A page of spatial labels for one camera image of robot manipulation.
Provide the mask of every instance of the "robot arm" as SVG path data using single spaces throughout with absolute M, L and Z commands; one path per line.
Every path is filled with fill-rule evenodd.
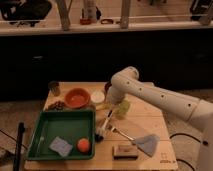
M 206 122 L 213 114 L 213 104 L 196 97 L 158 88 L 139 82 L 138 71 L 128 67 L 112 76 L 107 100 L 113 104 L 123 100 L 125 93 L 179 116 L 182 120 L 204 130 Z
M 114 74 L 108 90 L 107 101 L 120 103 L 125 94 L 134 95 L 144 101 L 173 113 L 203 132 L 196 171 L 213 170 L 213 104 L 205 100 L 150 86 L 138 81 L 139 73 L 134 67 L 127 67 Z

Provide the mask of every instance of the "green plastic tray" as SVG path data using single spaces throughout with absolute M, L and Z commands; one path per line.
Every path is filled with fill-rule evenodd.
M 49 146 L 56 136 L 73 145 L 66 157 L 61 157 Z M 89 138 L 91 150 L 87 154 L 78 151 L 80 138 Z M 36 123 L 27 160 L 83 160 L 95 153 L 95 113 L 92 110 L 42 112 Z

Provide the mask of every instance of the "handle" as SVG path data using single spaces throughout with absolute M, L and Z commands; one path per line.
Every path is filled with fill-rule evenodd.
M 109 111 L 108 116 L 105 119 L 103 126 L 101 127 L 103 130 L 106 129 L 106 126 L 107 126 L 109 120 L 111 119 L 111 116 L 112 116 L 112 110 Z
M 15 150 L 15 158 L 14 158 L 14 161 L 13 161 L 13 171 L 19 170 L 21 145 L 22 145 L 22 138 L 23 138 L 24 131 L 25 131 L 24 123 L 20 122 L 19 126 L 18 126 L 18 135 L 17 135 L 16 150 Z
M 126 137 L 127 139 L 129 139 L 130 141 L 133 141 L 134 139 L 128 135 L 126 135 L 125 133 L 121 132 L 120 130 L 118 130 L 116 128 L 117 133 L 121 134 L 122 136 Z

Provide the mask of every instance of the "orange bowl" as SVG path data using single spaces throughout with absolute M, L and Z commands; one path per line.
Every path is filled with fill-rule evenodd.
M 65 96 L 67 107 L 76 109 L 86 106 L 90 101 L 90 94 L 83 88 L 74 88 Z

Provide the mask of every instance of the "cable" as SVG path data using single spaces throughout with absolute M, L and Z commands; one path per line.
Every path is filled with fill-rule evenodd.
M 170 136 L 170 139 L 172 139 L 173 137 L 178 136 L 178 135 L 184 135 L 184 136 L 190 137 L 190 138 L 196 140 L 197 142 L 201 143 L 201 141 L 199 139 L 197 139 L 196 137 L 194 137 L 194 136 L 192 136 L 190 134 L 186 134 L 186 133 L 176 133 L 176 134 L 173 134 L 173 135 Z
M 0 132 L 2 134 L 4 134 L 4 135 L 8 136 L 9 138 L 11 138 L 13 141 L 17 142 L 17 140 L 15 138 L 13 138 L 12 136 L 8 135 L 7 133 L 5 133 L 4 131 L 2 131 L 1 129 L 0 129 Z M 25 145 L 21 144 L 21 146 L 24 147 L 25 150 L 27 150 L 27 147 Z
M 193 171 L 195 171 L 195 168 L 194 168 L 190 163 L 188 163 L 187 161 L 185 161 L 185 160 L 183 160 L 183 159 L 177 159 L 177 161 L 185 163 L 185 164 L 186 164 L 187 166 L 189 166 Z

